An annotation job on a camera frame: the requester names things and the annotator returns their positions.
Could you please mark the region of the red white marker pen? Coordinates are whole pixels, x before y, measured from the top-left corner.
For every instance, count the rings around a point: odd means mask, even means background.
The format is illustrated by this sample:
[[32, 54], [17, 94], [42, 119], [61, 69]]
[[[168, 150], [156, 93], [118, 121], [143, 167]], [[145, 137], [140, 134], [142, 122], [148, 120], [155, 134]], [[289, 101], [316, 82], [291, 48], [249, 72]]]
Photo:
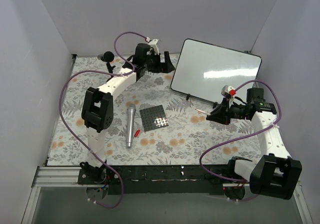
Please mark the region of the red white marker pen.
[[208, 113], [206, 111], [203, 111], [203, 110], [200, 110], [200, 109], [195, 109], [195, 110], [197, 110], [201, 114], [204, 114], [204, 115], [207, 115], [207, 116], [210, 115], [210, 113]]

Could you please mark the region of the white whiteboard black frame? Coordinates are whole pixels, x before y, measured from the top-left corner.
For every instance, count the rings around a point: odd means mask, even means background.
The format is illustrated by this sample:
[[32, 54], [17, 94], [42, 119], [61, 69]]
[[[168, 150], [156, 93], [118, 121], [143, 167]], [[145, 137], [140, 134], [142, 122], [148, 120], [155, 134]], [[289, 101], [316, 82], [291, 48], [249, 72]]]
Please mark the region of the white whiteboard black frame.
[[221, 102], [225, 85], [237, 88], [257, 77], [260, 56], [186, 39], [170, 88], [210, 102]]

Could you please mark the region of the red marker cap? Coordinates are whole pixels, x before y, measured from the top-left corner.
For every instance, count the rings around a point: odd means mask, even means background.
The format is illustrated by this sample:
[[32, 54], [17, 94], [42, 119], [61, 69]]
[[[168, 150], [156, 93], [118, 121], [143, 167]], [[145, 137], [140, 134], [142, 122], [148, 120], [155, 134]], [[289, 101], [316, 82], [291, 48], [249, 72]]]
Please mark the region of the red marker cap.
[[137, 130], [134, 134], [134, 137], [138, 137], [139, 133], [140, 133], [140, 130]]

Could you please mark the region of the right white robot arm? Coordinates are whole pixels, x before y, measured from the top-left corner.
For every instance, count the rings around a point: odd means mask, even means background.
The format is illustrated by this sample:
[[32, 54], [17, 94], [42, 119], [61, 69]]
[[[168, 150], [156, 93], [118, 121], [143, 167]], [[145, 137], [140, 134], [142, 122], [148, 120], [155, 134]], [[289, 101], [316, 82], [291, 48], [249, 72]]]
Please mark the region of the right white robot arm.
[[206, 117], [208, 121], [228, 125], [232, 119], [251, 121], [261, 150], [257, 163], [243, 157], [232, 157], [226, 170], [231, 182], [247, 181], [252, 193], [290, 199], [302, 172], [302, 164], [286, 150], [274, 104], [264, 99], [262, 88], [249, 88], [246, 101], [237, 104], [236, 90], [224, 86], [222, 102]]

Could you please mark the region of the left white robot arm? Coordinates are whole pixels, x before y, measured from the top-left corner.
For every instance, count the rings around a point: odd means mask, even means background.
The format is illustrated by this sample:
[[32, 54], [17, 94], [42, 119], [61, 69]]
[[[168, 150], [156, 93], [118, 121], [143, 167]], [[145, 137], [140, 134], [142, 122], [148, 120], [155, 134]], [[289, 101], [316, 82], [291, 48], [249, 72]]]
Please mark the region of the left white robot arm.
[[81, 117], [88, 135], [90, 156], [80, 167], [96, 184], [103, 183], [106, 171], [103, 168], [105, 135], [113, 122], [114, 100], [130, 85], [136, 83], [145, 73], [170, 73], [175, 70], [170, 54], [164, 52], [164, 61], [154, 44], [140, 43], [134, 55], [126, 59], [120, 71], [98, 88], [90, 87], [85, 93]]

